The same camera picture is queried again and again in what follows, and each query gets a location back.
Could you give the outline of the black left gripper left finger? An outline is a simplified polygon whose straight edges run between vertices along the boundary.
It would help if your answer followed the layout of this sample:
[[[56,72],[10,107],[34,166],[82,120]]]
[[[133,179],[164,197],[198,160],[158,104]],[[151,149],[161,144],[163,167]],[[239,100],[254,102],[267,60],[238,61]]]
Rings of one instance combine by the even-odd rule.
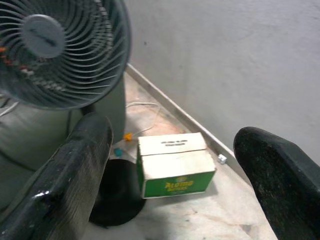
[[[83,116],[1,214],[1,239],[80,239],[95,205],[112,143],[113,131],[106,116]]]

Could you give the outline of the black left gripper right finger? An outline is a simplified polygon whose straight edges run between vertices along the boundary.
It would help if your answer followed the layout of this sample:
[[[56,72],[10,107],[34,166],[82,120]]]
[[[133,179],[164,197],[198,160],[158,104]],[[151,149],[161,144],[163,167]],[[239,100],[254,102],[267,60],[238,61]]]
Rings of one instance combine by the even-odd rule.
[[[279,240],[320,238],[320,167],[298,145],[257,127],[234,137],[234,155]]]

